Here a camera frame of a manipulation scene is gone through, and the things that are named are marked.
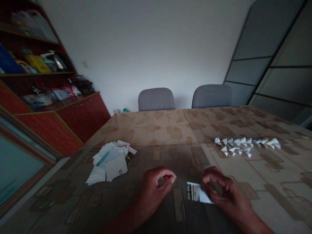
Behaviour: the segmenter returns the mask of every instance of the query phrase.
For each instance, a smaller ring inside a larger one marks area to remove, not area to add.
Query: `box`
[[[51,70],[44,62],[43,58],[38,55],[25,55],[26,60],[40,73],[51,73]]]

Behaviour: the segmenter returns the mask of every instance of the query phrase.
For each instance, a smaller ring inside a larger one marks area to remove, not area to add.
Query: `small object on table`
[[[115,110],[113,110],[113,112],[114,112],[114,114],[120,113],[120,109],[115,109]]]
[[[191,182],[187,182],[188,188],[188,200],[196,201],[196,202],[203,202],[203,203],[210,203],[214,204],[207,194],[201,189],[200,184],[195,184]]]

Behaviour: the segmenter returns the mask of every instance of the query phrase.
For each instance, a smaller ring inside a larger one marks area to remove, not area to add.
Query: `shelf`
[[[66,99],[63,99],[63,100],[60,100],[58,102],[55,102],[49,106],[46,106],[46,107],[41,107],[39,109],[36,109],[34,110],[33,112],[31,113],[26,113],[26,114],[33,114],[33,113],[38,113],[38,112],[46,112],[46,111],[53,111],[53,112],[57,112],[65,107],[68,107],[72,104],[75,104],[77,102],[80,102],[84,99],[87,99],[89,97],[92,97],[96,94],[99,94],[100,92],[94,92],[94,93],[91,93],[91,94],[86,94],[86,95],[78,95],[78,96],[75,96],[75,97],[68,97]]]
[[[0,29],[0,32],[5,32],[5,33],[9,33],[9,34],[17,35],[17,36],[22,36],[22,37],[27,37],[27,38],[30,38],[30,39],[33,39],[33,40],[36,40],[36,41],[42,41],[42,42],[46,42],[46,43],[50,43],[50,44],[61,46],[61,44],[57,43],[57,42],[41,39],[41,38],[38,38],[38,37],[27,36],[26,34],[22,34],[22,33],[19,33],[19,32],[13,32],[13,31],[10,31],[10,30],[7,30],[7,29]]]
[[[38,75],[60,75],[60,74],[74,74],[74,72],[68,71],[68,72],[52,72],[52,73],[0,74],[0,78],[1,77],[10,77],[10,76],[38,76]]]

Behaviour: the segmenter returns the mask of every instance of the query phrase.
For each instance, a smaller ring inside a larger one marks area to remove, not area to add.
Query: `gray chair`
[[[175,100],[168,88],[145,89],[139,94],[139,111],[175,110]]]
[[[232,88],[225,84],[199,86],[193,96],[192,108],[232,106]]]

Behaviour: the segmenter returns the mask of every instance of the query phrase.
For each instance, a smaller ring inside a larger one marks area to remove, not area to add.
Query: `patterned tablecloth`
[[[275,137],[281,149],[254,145],[251,158],[245,154],[226,157],[214,144],[215,137]],[[11,233],[97,233],[132,200],[144,171],[163,165],[176,173],[177,180],[139,232],[185,233],[181,202],[186,199],[187,181],[199,183],[207,167],[217,166],[236,182],[275,232],[310,233],[311,137],[311,131],[252,106],[119,113],[2,229]],[[87,186],[93,155],[105,143],[117,140],[130,142],[138,151],[129,171],[111,183]]]

